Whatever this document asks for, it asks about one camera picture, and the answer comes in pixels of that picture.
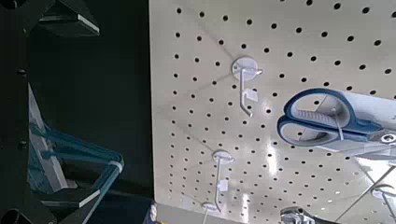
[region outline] metal hook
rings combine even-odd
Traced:
[[[225,150],[216,150],[212,154],[212,158],[214,161],[217,162],[218,165],[218,174],[217,174],[217,179],[216,179],[216,192],[215,192],[215,205],[219,212],[221,213],[221,209],[219,207],[219,179],[220,179],[220,166],[222,164],[229,164],[235,161],[235,159],[231,156],[231,154]]]
[[[253,113],[245,105],[245,97],[249,100],[258,101],[257,92],[251,89],[245,89],[245,82],[253,79],[255,76],[262,74],[256,61],[249,57],[242,57],[233,62],[233,75],[239,79],[239,102],[242,110],[251,118]]]
[[[250,112],[250,111],[248,110],[248,108],[246,107],[246,105],[245,105],[245,97],[248,95],[248,90],[245,90],[245,76],[244,76],[244,73],[245,73],[246,71],[254,72],[254,73],[255,73],[254,76],[257,76],[257,75],[262,74],[262,70],[261,70],[261,69],[255,70],[255,69],[249,69],[249,68],[242,68],[242,69],[241,69],[241,72],[240,72],[240,75],[239,75],[239,86],[240,86],[240,89],[239,89],[239,97],[240,97],[240,105],[241,105],[242,110],[251,118],[251,117],[253,116],[253,113]]]

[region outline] blue scissors handle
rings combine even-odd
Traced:
[[[285,104],[284,112],[286,116],[291,119],[304,121],[305,123],[311,123],[314,125],[338,129],[335,119],[330,116],[323,115],[314,111],[304,111],[297,109],[296,103],[299,100],[313,94],[328,95],[331,96],[333,99],[337,100],[338,103],[340,103],[340,105],[343,107],[343,116],[340,116],[339,121],[340,127],[343,129],[343,131],[369,134],[382,129],[381,125],[378,123],[366,119],[358,119],[352,105],[343,94],[338,91],[331,91],[321,88],[302,91],[297,95],[293,96]]]
[[[285,129],[289,125],[303,126],[303,127],[305,127],[306,130],[315,131],[316,133],[318,133],[318,136],[317,136],[317,138],[313,138],[310,140],[293,139],[291,137],[288,137],[285,134]],[[277,132],[279,133],[279,136],[285,142],[288,142],[289,144],[292,144],[297,147],[316,147],[316,146],[322,146],[322,145],[329,144],[331,142],[341,140],[341,136],[340,136],[338,130],[324,127],[324,126],[313,125],[310,123],[302,123],[299,120],[290,119],[287,116],[282,116],[278,120]],[[344,135],[344,139],[352,140],[355,142],[368,142],[369,141],[367,134],[364,134],[364,133],[351,133],[351,132],[345,131],[345,132],[343,132],[343,135]]]
[[[297,102],[312,94],[324,94],[331,96],[342,107],[342,113],[337,121],[328,116],[314,111],[305,111],[297,109]],[[302,91],[293,96],[285,105],[285,116],[278,120],[277,131],[286,142],[301,147],[314,147],[325,145],[330,142],[341,140],[339,129],[343,130],[345,139],[357,142],[367,142],[367,135],[382,129],[381,125],[370,120],[358,119],[355,115],[352,105],[347,98],[338,91],[326,89],[311,89]],[[303,126],[307,130],[318,133],[317,137],[311,140],[294,140],[285,135],[285,128],[289,125]]]

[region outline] white hook base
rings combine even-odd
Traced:
[[[212,158],[216,163],[218,163],[220,160],[220,165],[230,164],[235,161],[233,156],[228,151],[222,149],[214,151]]]
[[[238,80],[240,79],[240,73],[241,73],[242,69],[246,69],[244,71],[244,80],[245,81],[249,81],[249,80],[253,79],[255,76],[262,73],[262,70],[259,69],[257,62],[250,57],[242,57],[242,58],[237,59],[235,62],[233,62],[233,67],[231,70],[233,72],[233,75]]]

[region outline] white pegboard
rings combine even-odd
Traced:
[[[215,192],[211,153],[223,148],[236,161],[222,171],[230,180],[223,212],[211,216],[274,223],[292,205],[341,215],[370,179],[341,154],[286,144],[276,122],[289,98],[310,88],[396,99],[395,11],[390,0],[150,0],[156,200],[203,213],[200,203]],[[246,83],[259,93],[258,103],[247,101],[253,118],[240,109],[231,74],[245,55],[265,71]],[[363,163],[374,179],[386,171]],[[370,195],[340,221],[392,223]]]

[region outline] hanging product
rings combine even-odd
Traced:
[[[297,108],[297,103],[310,95],[319,94],[335,103],[336,111],[327,113],[306,111]],[[343,152],[376,161],[396,160],[396,132],[383,128],[368,119],[359,119],[348,99],[338,91],[311,89],[292,97],[285,105],[285,116],[277,123],[277,131],[286,142],[298,147],[323,147],[334,142],[348,140],[356,143],[373,143],[374,147],[358,147]],[[303,136],[294,139],[286,134],[286,128],[303,127]]]

